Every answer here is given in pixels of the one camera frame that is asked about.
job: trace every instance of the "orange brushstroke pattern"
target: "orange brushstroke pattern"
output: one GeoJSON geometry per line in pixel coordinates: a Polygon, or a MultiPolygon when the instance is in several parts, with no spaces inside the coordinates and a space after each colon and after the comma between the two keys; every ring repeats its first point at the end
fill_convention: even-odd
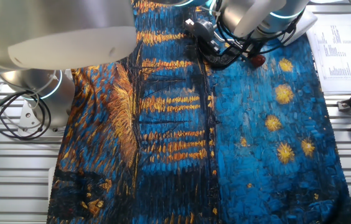
{"type": "Polygon", "coordinates": [[[140,111],[145,110],[145,112],[173,112],[181,110],[195,110],[200,108],[200,105],[180,105],[180,106],[169,106],[171,103],[192,103],[199,101],[199,96],[187,96],[187,97],[177,97],[177,98],[160,98],[152,96],[150,98],[145,98],[140,100],[139,109],[140,111]]]}
{"type": "Polygon", "coordinates": [[[147,13],[149,12],[149,10],[153,11],[155,9],[160,9],[162,7],[168,7],[168,6],[159,4],[156,2],[152,2],[152,1],[148,1],[148,0],[137,1],[136,4],[134,5],[134,8],[137,9],[137,14],[147,13]]]}
{"type": "Polygon", "coordinates": [[[193,152],[193,153],[177,152],[169,156],[162,156],[162,157],[159,156],[158,160],[168,164],[169,162],[177,162],[184,159],[205,159],[206,157],[207,157],[206,149],[201,149],[199,150],[199,152],[193,152]]]}
{"type": "Polygon", "coordinates": [[[144,149],[144,152],[177,152],[183,149],[188,149],[190,147],[204,147],[206,145],[206,140],[194,141],[194,142],[169,142],[167,144],[157,145],[154,143],[152,146],[148,146],[144,149]]]}
{"type": "Polygon", "coordinates": [[[160,70],[172,70],[177,68],[186,68],[188,66],[193,65],[193,62],[187,61],[171,61],[171,62],[163,62],[161,60],[149,60],[145,59],[142,62],[142,74],[144,75],[144,80],[146,80],[152,72],[157,72],[160,70]]]}
{"type": "Polygon", "coordinates": [[[120,64],[113,69],[113,74],[118,75],[114,81],[114,91],[111,92],[109,105],[115,136],[119,139],[120,153],[123,160],[131,166],[135,152],[137,151],[137,139],[133,133],[133,114],[135,114],[135,102],[133,100],[133,86],[127,72],[120,64]]]}
{"type": "Polygon", "coordinates": [[[137,32],[137,42],[143,41],[147,45],[155,45],[164,41],[179,40],[187,35],[185,34],[161,34],[159,32],[141,31],[137,32]]]}
{"type": "Polygon", "coordinates": [[[167,138],[184,138],[187,136],[190,137],[202,137],[205,134],[205,130],[201,131],[177,131],[177,132],[169,132],[169,133],[158,133],[158,132],[150,132],[149,134],[144,134],[142,137],[143,141],[156,141],[167,138]]]}

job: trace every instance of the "fabric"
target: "fabric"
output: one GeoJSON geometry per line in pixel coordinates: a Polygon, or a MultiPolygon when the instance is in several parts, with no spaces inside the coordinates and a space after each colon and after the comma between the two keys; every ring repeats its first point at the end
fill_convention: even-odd
{"type": "Polygon", "coordinates": [[[211,70],[200,9],[133,2],[128,58],[73,71],[47,223],[351,223],[306,37],[211,70]]]}

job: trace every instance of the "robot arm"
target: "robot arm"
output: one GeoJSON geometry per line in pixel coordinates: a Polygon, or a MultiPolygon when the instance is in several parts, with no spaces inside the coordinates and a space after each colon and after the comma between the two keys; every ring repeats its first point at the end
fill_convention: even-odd
{"type": "MultiPolygon", "coordinates": [[[[151,1],[186,6],[205,0],[151,1]]],[[[221,3],[224,24],[234,35],[254,31],[252,37],[262,38],[286,29],[309,0],[212,1],[221,3]]],[[[114,62],[135,44],[128,0],[0,0],[0,73],[114,62]]]]}
{"type": "Polygon", "coordinates": [[[114,62],[135,45],[131,1],[0,0],[0,73],[114,62]]]}

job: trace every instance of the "silver metal cylinder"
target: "silver metal cylinder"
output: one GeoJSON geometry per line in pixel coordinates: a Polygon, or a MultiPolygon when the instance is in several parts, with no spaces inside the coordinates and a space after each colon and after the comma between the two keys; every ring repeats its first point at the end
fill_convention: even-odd
{"type": "MultiPolygon", "coordinates": [[[[58,40],[61,35],[69,34],[69,36],[67,36],[68,41],[66,41],[66,39],[63,40],[61,45],[67,50],[66,52],[56,52],[60,49],[58,50],[58,48],[50,45],[52,39],[41,40],[44,44],[53,47],[51,58],[44,55],[46,60],[51,59],[58,61],[60,62],[60,65],[69,59],[68,55],[77,55],[76,52],[74,54],[73,52],[69,53],[69,49],[78,51],[77,53],[85,58],[88,58],[89,55],[96,55],[97,52],[94,52],[91,49],[83,49],[83,45],[85,44],[100,45],[105,41],[105,43],[110,43],[117,47],[122,47],[120,44],[122,43],[125,46],[129,46],[131,50],[133,49],[135,38],[132,39],[131,37],[128,37],[126,38],[127,41],[121,39],[99,39],[98,33],[109,27],[113,27],[113,32],[121,32],[125,27],[127,27],[127,29],[134,29],[135,35],[134,17],[130,1],[0,0],[0,73],[26,68],[37,68],[25,64],[21,59],[10,56],[9,50],[11,47],[19,45],[20,43],[23,44],[25,42],[30,42],[30,40],[37,40],[43,37],[52,37],[57,38],[58,40]],[[90,32],[90,34],[96,32],[97,35],[93,35],[93,37],[85,37],[79,35],[79,33],[75,33],[74,35],[71,34],[72,32],[81,30],[85,31],[83,35],[86,35],[86,33],[88,34],[88,32],[90,32]],[[71,41],[72,38],[75,39],[77,37],[79,38],[78,40],[71,41]]],[[[112,62],[111,59],[119,60],[122,57],[127,56],[130,49],[116,49],[115,56],[113,57],[118,58],[113,58],[112,55],[114,54],[112,54],[112,51],[107,51],[105,54],[109,56],[102,56],[100,59],[102,60],[102,63],[112,62]]],[[[35,52],[28,52],[25,57],[39,59],[42,57],[42,54],[36,50],[35,52]]],[[[51,69],[71,68],[67,66],[54,68],[58,67],[58,65],[45,66],[51,66],[51,69]]]]}
{"type": "Polygon", "coordinates": [[[288,0],[286,5],[275,12],[272,12],[260,24],[260,31],[273,34],[285,30],[295,20],[309,0],[288,0]]]}
{"type": "MultiPolygon", "coordinates": [[[[70,70],[20,70],[1,74],[1,78],[15,91],[30,89],[38,91],[48,82],[50,84],[39,92],[39,96],[47,104],[51,113],[51,127],[62,127],[67,124],[70,108],[75,95],[70,70]]],[[[30,107],[35,107],[36,102],[28,95],[23,95],[30,107]]],[[[42,121],[42,111],[37,106],[33,110],[34,115],[42,121]]],[[[45,124],[48,122],[48,114],[45,112],[45,124]]]]}

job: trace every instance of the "metal grating table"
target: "metal grating table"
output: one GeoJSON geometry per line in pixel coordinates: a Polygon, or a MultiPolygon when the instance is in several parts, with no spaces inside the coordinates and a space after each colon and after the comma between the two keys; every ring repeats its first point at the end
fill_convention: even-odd
{"type": "MultiPolygon", "coordinates": [[[[338,4],[311,4],[308,10],[318,14],[351,13],[347,0],[338,4]]],[[[12,92],[2,88],[1,98],[12,92]]],[[[339,113],[336,102],[349,96],[327,96],[326,103],[334,128],[340,160],[351,196],[351,114],[339,113]]],[[[24,100],[16,100],[7,113],[19,121],[24,100]]],[[[48,208],[48,169],[57,161],[62,137],[20,142],[0,134],[0,224],[43,224],[48,208]]]]}

